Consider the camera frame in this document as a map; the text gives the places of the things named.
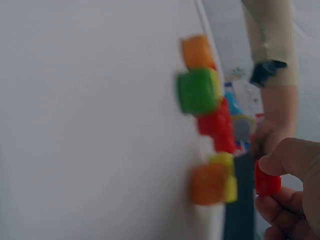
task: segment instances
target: orange block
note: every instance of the orange block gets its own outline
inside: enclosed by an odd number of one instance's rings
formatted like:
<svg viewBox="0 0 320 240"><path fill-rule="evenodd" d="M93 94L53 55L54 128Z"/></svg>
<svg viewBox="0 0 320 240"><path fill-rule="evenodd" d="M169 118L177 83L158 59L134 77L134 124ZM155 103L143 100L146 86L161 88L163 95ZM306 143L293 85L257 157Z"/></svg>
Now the orange block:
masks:
<svg viewBox="0 0 320 240"><path fill-rule="evenodd" d="M181 41L183 60L187 68L215 67L209 41L205 35L195 35Z"/></svg>
<svg viewBox="0 0 320 240"><path fill-rule="evenodd" d="M207 163L191 171L189 193L195 205L209 206L223 202L229 170L221 163Z"/></svg>

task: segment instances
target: stacked blocks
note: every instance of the stacked blocks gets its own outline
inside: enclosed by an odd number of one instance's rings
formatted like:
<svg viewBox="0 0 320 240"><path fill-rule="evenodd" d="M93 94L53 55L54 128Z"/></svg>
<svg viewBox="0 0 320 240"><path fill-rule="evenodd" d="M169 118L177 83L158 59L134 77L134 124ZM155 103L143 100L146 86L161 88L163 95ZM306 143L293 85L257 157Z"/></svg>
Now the stacked blocks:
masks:
<svg viewBox="0 0 320 240"><path fill-rule="evenodd" d="M237 179L233 153L236 141L228 102L222 95L219 74L205 35L182 40L183 60L188 72L177 77L177 93L182 112L196 117L201 135L210 136L216 156L191 170L190 199L209 206L237 200Z"/></svg>
<svg viewBox="0 0 320 240"><path fill-rule="evenodd" d="M237 200L237 179L235 176L234 156L227 152L218 153L210 157L211 164L222 164L228 170L227 180L224 187L224 202L233 203Z"/></svg>
<svg viewBox="0 0 320 240"><path fill-rule="evenodd" d="M177 89L182 112L202 115L219 107L221 93L212 80L213 71L197 68L178 76Z"/></svg>

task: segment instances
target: white wall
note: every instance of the white wall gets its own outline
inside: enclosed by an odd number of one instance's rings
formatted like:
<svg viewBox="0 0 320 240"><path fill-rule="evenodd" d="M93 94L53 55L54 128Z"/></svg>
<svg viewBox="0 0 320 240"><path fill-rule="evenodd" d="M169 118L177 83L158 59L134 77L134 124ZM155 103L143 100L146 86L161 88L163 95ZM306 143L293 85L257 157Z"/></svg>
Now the white wall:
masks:
<svg viewBox="0 0 320 240"><path fill-rule="evenodd" d="M0 31L1 239L195 239L193 1L2 1Z"/></svg>

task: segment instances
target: plastic block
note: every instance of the plastic block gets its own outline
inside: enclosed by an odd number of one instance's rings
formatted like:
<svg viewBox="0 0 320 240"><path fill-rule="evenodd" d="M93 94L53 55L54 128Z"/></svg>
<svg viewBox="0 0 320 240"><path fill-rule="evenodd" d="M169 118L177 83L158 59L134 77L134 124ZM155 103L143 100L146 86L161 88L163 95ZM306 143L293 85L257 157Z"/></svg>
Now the plastic block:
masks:
<svg viewBox="0 0 320 240"><path fill-rule="evenodd" d="M209 68L214 60L205 35L195 35L181 41L183 60L187 68Z"/></svg>
<svg viewBox="0 0 320 240"><path fill-rule="evenodd" d="M214 88L212 71L210 68L198 68L178 76L177 92L184 113L204 115L219 107L220 96Z"/></svg>
<svg viewBox="0 0 320 240"><path fill-rule="evenodd" d="M281 177L270 176L262 172L259 168L259 161L254 163L255 191L260 196L270 196L276 194L281 188Z"/></svg>
<svg viewBox="0 0 320 240"><path fill-rule="evenodd" d="M238 199L238 185L235 176L230 175L226 181L225 187L225 203L233 203Z"/></svg>
<svg viewBox="0 0 320 240"><path fill-rule="evenodd" d="M213 83L213 91L215 91L215 94L217 96L217 99L219 101L223 100L223 94L222 94L222 90L221 90L221 83L220 83L220 77L219 77L219 73L210 68L210 73L211 73L211 80Z"/></svg>
<svg viewBox="0 0 320 240"><path fill-rule="evenodd" d="M228 152L219 152L218 154L209 158L211 164L223 164L228 170L230 175L235 175L234 156Z"/></svg>
<svg viewBox="0 0 320 240"><path fill-rule="evenodd" d="M227 100L222 99L220 108L210 114L197 118L197 128L201 135L210 136L213 139L221 136L233 136L232 120L227 107Z"/></svg>
<svg viewBox="0 0 320 240"><path fill-rule="evenodd" d="M228 169L223 164L201 164L191 170L189 193L195 205L210 206L226 198Z"/></svg>
<svg viewBox="0 0 320 240"><path fill-rule="evenodd" d="M214 138L214 149L217 153L227 152L234 154L237 150L236 141L233 135L221 135Z"/></svg>

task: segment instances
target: person's arm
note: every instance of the person's arm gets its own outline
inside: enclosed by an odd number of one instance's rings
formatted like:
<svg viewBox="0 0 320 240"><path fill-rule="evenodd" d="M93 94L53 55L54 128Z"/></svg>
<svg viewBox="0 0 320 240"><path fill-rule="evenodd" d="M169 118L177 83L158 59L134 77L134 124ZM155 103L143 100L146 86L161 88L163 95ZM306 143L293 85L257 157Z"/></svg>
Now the person's arm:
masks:
<svg viewBox="0 0 320 240"><path fill-rule="evenodd" d="M265 154L281 139L291 137L296 123L297 58L291 4L290 0L242 0L242 8L255 70L271 61L286 65L261 88L265 124L254 133L252 146L254 154L257 149Z"/></svg>
<svg viewBox="0 0 320 240"><path fill-rule="evenodd" d="M292 137L295 130L298 93L295 85L267 86L261 89L264 118Z"/></svg>

